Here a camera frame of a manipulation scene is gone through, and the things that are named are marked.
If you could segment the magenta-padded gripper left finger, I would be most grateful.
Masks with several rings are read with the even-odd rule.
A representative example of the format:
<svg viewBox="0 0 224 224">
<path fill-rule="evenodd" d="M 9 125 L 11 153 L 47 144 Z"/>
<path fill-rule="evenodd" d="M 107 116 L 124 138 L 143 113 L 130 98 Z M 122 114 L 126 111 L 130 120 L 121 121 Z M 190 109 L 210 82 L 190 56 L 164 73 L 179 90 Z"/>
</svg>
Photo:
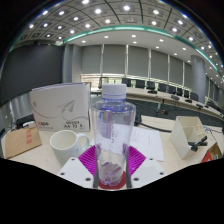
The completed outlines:
<svg viewBox="0 0 224 224">
<path fill-rule="evenodd" d="M 71 157 L 58 172 L 59 177 L 84 188 L 94 186 L 95 174 L 96 155 L 94 146 L 87 149 L 78 158 Z"/>
</svg>

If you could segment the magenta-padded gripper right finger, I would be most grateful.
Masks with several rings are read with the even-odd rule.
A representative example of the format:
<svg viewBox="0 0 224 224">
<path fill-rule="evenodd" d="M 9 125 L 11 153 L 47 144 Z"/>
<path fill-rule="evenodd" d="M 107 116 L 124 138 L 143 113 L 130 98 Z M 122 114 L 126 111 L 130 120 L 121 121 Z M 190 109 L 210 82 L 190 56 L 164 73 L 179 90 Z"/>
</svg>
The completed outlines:
<svg viewBox="0 0 224 224">
<path fill-rule="evenodd" d="M 129 189 L 141 188 L 165 176 L 165 171 L 154 158 L 129 147 L 126 165 L 126 186 Z"/>
</svg>

